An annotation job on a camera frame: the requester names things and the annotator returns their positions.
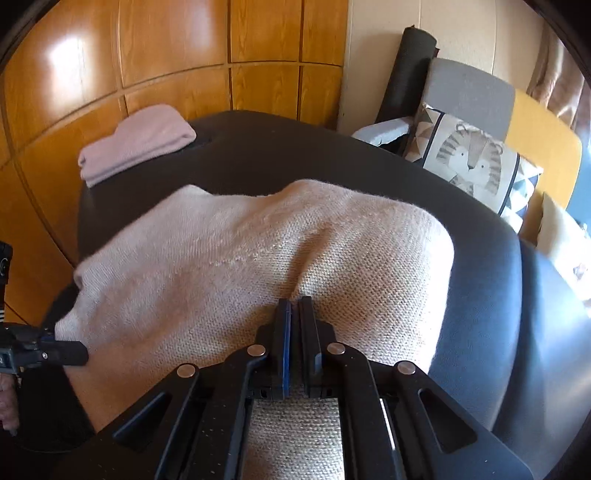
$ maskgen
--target silver rivet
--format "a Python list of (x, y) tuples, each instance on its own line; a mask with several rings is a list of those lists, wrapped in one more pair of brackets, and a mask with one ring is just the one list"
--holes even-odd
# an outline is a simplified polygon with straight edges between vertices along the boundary
[(250, 355), (250, 356), (263, 356), (263, 355), (265, 355), (267, 350), (262, 345), (255, 343), (254, 345), (251, 345), (250, 347), (248, 347), (246, 349), (246, 351), (248, 352), (248, 355)]
[(180, 378), (191, 378), (195, 372), (195, 367), (191, 364), (183, 364), (177, 368), (177, 375)]
[(412, 362), (400, 362), (398, 364), (398, 371), (403, 375), (412, 375), (417, 371), (417, 366)]
[(343, 353), (345, 353), (345, 346), (339, 342), (329, 343), (326, 349), (333, 355), (343, 355)]

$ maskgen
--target gray armrest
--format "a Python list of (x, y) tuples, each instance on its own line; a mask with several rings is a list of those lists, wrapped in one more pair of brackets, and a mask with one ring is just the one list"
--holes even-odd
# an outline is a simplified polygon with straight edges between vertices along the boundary
[(360, 128), (351, 137), (379, 147), (382, 144), (393, 142), (397, 138), (407, 134), (412, 124), (413, 118), (411, 116), (395, 118), (394, 120)]

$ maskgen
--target throw pillow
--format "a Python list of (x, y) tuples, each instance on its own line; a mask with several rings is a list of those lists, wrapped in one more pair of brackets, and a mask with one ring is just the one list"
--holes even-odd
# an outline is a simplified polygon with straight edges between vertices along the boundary
[(538, 250), (587, 303), (591, 299), (591, 238), (547, 193), (542, 203)]
[(500, 214), (516, 232), (543, 171), (482, 130), (425, 104), (405, 157)]

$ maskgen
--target human hand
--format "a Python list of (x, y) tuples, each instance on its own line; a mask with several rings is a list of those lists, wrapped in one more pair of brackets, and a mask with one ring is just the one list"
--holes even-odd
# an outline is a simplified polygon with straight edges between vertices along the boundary
[(17, 391), (14, 376), (0, 374), (0, 421), (2, 428), (14, 432), (19, 427)]

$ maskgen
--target beige knit fabric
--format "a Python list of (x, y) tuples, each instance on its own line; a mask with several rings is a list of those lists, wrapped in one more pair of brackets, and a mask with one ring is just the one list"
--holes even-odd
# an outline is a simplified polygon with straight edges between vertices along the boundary
[[(88, 347), (67, 374), (96, 429), (178, 364), (252, 343), (281, 297), (311, 295), (368, 358), (428, 371), (452, 261), (441, 224), (405, 203), (311, 180), (268, 197), (189, 186), (79, 265), (56, 335)], [(245, 478), (343, 477), (335, 402), (299, 395), (255, 405)]]

